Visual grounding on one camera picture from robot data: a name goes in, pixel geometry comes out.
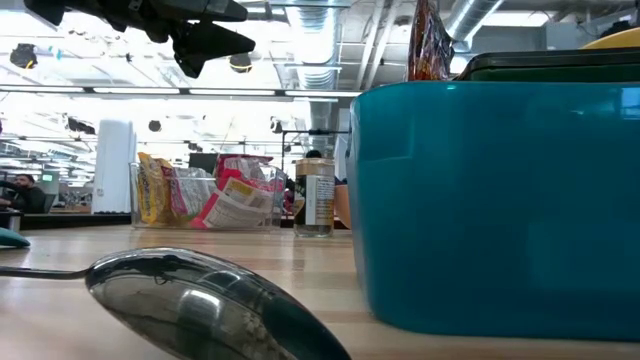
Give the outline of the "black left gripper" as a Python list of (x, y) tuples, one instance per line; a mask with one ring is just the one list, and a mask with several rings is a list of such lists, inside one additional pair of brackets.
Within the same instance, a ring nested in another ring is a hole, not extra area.
[(114, 30), (135, 28), (154, 43), (172, 35), (174, 58), (183, 73), (198, 78), (209, 60), (254, 50), (250, 38), (213, 23), (245, 21), (248, 11), (234, 0), (69, 0), (69, 8), (106, 21)]

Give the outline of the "red ramen noodle packet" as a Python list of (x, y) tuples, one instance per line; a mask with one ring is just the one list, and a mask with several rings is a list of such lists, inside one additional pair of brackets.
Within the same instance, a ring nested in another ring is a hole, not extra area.
[(247, 185), (267, 190), (270, 185), (262, 167), (268, 166), (272, 157), (246, 154), (222, 154), (217, 158), (214, 177), (217, 188), (223, 190), (230, 179), (238, 179)]
[(214, 189), (190, 225), (196, 229), (253, 228), (264, 225), (272, 210), (272, 192), (230, 177), (222, 189)]

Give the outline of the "yellow noodle packet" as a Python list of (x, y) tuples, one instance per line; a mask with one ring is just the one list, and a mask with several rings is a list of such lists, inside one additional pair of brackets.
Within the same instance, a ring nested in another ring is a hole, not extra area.
[(149, 225), (166, 225), (173, 218), (171, 210), (171, 164), (163, 158), (139, 152), (137, 195), (141, 220)]

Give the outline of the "brown taco mix packet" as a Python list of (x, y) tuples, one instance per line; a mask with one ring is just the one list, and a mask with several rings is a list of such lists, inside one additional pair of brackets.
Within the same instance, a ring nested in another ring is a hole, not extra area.
[(436, 0), (417, 0), (409, 41), (407, 80), (447, 80), (453, 57), (452, 39), (440, 18)]

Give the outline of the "dark shiny metal spoon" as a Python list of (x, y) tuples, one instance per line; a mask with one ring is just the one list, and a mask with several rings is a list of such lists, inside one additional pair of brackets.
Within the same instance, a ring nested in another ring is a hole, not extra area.
[(180, 360), (352, 360), (281, 287), (194, 250), (126, 250), (77, 271), (0, 266), (0, 277), (81, 279), (114, 318)]

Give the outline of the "green spice tin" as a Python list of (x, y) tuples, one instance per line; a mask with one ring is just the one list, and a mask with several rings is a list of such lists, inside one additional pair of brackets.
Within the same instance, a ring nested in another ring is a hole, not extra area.
[(640, 47), (484, 53), (473, 57), (456, 80), (640, 82)]

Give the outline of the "black screen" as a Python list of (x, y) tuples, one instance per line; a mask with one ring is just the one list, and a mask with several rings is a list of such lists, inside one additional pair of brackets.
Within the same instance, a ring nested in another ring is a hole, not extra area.
[(213, 174), (217, 159), (218, 155), (216, 153), (190, 153), (188, 165), (190, 168), (202, 169), (209, 174)]

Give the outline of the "white column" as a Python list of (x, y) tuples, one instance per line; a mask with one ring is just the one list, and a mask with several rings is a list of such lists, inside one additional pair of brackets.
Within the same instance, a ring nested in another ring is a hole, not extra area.
[(136, 158), (137, 138), (130, 120), (103, 119), (99, 123), (91, 211), (130, 213), (130, 164)]

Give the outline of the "clear plastic container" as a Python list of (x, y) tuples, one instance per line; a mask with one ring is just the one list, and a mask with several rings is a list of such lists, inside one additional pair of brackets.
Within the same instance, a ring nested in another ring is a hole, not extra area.
[(267, 179), (270, 188), (266, 191), (273, 193), (273, 210), (271, 216), (266, 220), (264, 225), (253, 228), (240, 229), (196, 229), (190, 225), (191, 220), (181, 221), (174, 216), (166, 225), (149, 225), (141, 220), (137, 184), (138, 184), (138, 166), (139, 163), (130, 164), (130, 190), (131, 190), (131, 223), (136, 228), (157, 228), (157, 229), (180, 229), (180, 230), (200, 230), (200, 231), (270, 231), (278, 228), (283, 214), (284, 185), (285, 175), (276, 167), (263, 166), (262, 170)]

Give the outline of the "beige paper cup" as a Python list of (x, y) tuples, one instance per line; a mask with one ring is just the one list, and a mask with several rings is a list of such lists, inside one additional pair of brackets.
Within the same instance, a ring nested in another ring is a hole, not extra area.
[(334, 229), (334, 162), (305, 158), (296, 162), (294, 231), (299, 237), (330, 237)]

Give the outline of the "person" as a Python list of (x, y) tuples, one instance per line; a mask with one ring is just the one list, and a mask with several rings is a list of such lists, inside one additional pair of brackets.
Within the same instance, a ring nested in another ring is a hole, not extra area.
[(35, 185), (29, 174), (18, 174), (13, 181), (18, 189), (14, 195), (0, 197), (0, 207), (12, 208), (25, 214), (44, 214), (46, 211), (46, 194)]

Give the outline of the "blue plastic bin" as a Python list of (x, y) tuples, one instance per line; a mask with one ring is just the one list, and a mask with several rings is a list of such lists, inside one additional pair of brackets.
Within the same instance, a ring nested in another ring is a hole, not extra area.
[(347, 180), (379, 320), (640, 342), (640, 84), (376, 88), (351, 105)]

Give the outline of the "silver air duct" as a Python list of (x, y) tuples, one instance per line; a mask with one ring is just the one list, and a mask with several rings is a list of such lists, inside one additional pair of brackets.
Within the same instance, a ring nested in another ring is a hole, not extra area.
[(482, 27), (483, 21), (493, 14), (504, 0), (456, 0), (445, 28), (457, 41), (471, 39)]
[(300, 87), (335, 89), (339, 11), (326, 7), (288, 7), (286, 14), (293, 32)]

